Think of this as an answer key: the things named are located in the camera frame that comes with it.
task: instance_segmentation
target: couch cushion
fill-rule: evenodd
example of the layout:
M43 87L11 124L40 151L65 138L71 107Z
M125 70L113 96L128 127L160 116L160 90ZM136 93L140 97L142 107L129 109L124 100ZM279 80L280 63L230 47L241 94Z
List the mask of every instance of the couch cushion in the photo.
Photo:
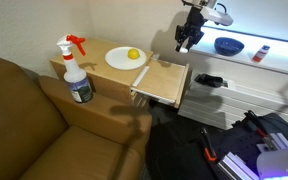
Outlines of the couch cushion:
M72 126L21 179L137 179L140 160L137 151Z
M0 59L0 179L16 179L67 128L14 63Z

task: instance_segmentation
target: table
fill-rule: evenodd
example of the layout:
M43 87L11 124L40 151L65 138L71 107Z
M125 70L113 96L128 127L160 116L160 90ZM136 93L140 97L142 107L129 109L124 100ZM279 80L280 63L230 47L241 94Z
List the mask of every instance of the table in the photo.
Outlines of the table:
M91 38L86 39L82 46L86 52L85 56L79 53L77 47L72 47L71 52L79 66L86 71L93 91L132 106L147 107L148 103L145 100L155 98L179 107L188 64L183 66L153 60L153 52L144 51L147 56L144 65L132 70L119 70L108 65L105 55L110 50L125 45ZM66 69L62 56L58 55L50 59L50 62L58 78L64 80ZM145 67L148 67L147 72L139 84L134 85Z

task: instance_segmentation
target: red spray nozzle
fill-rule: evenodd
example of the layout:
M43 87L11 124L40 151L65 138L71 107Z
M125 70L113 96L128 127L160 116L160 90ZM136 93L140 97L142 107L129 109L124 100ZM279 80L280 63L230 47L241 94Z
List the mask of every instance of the red spray nozzle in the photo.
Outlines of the red spray nozzle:
M80 50L82 55L83 56L85 55L85 51L81 45L81 43L85 41L85 38L79 38L79 37L76 37L76 36L70 34L70 35L66 36L66 41L71 41L73 44L75 44L77 46L78 50Z

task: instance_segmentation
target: bottle label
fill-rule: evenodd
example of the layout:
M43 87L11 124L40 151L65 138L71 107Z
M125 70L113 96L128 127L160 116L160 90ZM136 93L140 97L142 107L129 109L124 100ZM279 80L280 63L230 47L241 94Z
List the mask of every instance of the bottle label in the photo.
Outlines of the bottle label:
M86 103L93 98L92 88L90 86L90 83L88 82L87 77L79 82L67 82L67 84L76 102Z
M266 55L265 52L257 52L255 56L262 59L262 58L264 58L265 55Z

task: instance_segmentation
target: lemon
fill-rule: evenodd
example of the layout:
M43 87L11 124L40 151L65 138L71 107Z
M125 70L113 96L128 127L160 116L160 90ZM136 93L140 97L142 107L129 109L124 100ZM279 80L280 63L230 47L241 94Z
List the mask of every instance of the lemon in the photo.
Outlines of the lemon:
M127 56L130 59L138 59L140 57L140 52L138 52L137 49L132 48L132 49L128 50Z

